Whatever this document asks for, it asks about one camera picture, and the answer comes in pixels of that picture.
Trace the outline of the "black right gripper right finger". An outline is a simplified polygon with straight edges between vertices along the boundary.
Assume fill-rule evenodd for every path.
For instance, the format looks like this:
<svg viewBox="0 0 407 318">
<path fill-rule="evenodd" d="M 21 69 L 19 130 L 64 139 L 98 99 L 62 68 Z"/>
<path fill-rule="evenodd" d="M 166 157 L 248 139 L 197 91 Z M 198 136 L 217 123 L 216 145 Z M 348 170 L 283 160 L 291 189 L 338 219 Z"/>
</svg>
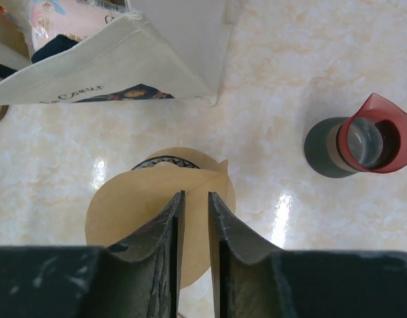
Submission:
<svg viewBox="0 0 407 318">
<path fill-rule="evenodd" d="M 283 250 L 208 195 L 217 317 L 407 317 L 407 252 Z"/>
</svg>

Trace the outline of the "wooden dripper stand disc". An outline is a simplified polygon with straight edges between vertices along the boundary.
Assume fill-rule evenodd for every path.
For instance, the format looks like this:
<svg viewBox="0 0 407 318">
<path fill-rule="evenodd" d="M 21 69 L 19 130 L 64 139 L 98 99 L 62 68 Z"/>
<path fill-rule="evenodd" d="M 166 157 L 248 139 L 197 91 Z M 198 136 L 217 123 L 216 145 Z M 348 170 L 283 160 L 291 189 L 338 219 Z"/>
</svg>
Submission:
<svg viewBox="0 0 407 318">
<path fill-rule="evenodd" d="M 134 169 L 149 168 L 161 163 L 174 164 L 180 168 L 196 168 L 212 171 L 226 171 L 228 161 L 217 162 L 209 155 L 193 148 L 173 147 L 149 155 Z"/>
</svg>

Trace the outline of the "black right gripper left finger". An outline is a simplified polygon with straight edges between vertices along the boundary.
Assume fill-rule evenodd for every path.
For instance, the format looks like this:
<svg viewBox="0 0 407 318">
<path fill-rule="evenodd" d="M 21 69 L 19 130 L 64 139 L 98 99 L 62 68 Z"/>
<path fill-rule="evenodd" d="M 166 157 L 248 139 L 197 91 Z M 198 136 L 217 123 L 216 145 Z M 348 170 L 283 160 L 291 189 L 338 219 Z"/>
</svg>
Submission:
<svg viewBox="0 0 407 318">
<path fill-rule="evenodd" d="M 185 194 L 101 246 L 0 246 L 0 317 L 176 317 Z"/>
</svg>

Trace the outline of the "brown paper coffee filter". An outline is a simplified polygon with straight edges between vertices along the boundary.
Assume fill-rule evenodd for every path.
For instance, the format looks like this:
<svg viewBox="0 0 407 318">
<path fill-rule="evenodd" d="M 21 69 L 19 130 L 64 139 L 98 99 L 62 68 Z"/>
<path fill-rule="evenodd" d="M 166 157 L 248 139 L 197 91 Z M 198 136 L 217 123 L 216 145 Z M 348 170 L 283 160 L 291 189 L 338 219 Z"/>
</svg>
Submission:
<svg viewBox="0 0 407 318">
<path fill-rule="evenodd" d="M 231 211 L 236 196 L 226 171 L 162 164 L 124 172 L 93 196 L 85 220 L 87 244 L 110 246 L 143 227 L 179 191 L 185 193 L 181 286 L 195 283 L 210 267 L 208 195 L 217 193 Z"/>
</svg>

